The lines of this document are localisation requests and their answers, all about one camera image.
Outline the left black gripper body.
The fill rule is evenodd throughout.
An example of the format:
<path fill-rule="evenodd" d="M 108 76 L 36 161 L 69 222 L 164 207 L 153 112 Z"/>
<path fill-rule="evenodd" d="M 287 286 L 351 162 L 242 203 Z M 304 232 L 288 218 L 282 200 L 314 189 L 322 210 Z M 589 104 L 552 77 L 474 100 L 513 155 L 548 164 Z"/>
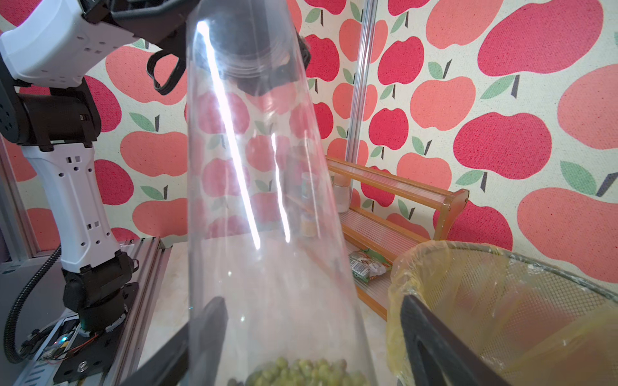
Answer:
<path fill-rule="evenodd" d="M 296 31 L 285 1 L 146 1 L 144 38 L 160 50 L 147 61 L 146 73 L 154 89 L 169 94 L 188 62 L 200 65 L 198 24 L 211 43 L 222 78 L 251 96 L 299 80 L 312 53 Z"/>

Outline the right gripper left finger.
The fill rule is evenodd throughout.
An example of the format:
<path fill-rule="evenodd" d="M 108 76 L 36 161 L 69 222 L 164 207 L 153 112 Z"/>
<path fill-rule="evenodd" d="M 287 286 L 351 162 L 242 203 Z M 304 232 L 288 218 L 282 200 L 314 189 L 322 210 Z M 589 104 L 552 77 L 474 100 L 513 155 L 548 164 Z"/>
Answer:
<path fill-rule="evenodd" d="M 228 310 L 215 297 L 197 311 L 124 385 L 214 385 L 225 342 Z"/>

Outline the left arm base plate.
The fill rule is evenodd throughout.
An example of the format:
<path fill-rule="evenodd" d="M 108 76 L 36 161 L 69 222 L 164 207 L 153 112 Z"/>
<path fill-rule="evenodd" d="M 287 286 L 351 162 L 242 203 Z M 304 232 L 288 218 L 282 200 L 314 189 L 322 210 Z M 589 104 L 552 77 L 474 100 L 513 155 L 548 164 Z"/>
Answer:
<path fill-rule="evenodd" d="M 128 315 L 113 331 L 87 335 L 66 310 L 51 325 L 16 385 L 119 385 L 138 368 L 146 328 Z"/>

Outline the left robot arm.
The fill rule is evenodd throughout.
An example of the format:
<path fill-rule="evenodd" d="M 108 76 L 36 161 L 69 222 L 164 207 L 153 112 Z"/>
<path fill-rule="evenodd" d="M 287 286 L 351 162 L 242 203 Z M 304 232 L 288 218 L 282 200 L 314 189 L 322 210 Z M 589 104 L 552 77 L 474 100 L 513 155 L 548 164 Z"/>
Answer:
<path fill-rule="evenodd" d="M 122 288 L 136 270 L 107 220 L 95 177 L 101 116 L 85 74 L 138 39 L 156 45 L 146 65 L 175 56 L 154 89 L 169 94 L 186 69 L 191 15 L 213 21 L 214 48 L 242 91 L 262 96 L 298 80 L 311 60 L 283 1 L 42 1 L 1 37 L 1 133 L 42 179 L 61 237 L 64 305 L 84 331 L 126 316 Z"/>

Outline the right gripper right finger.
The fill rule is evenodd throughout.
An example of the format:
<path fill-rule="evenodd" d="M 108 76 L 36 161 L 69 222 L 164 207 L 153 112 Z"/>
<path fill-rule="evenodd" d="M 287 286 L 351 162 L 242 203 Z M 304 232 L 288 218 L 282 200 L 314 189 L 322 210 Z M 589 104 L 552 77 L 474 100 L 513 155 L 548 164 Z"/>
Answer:
<path fill-rule="evenodd" d="M 404 297 L 400 322 L 415 384 L 508 384 L 417 297 Z"/>

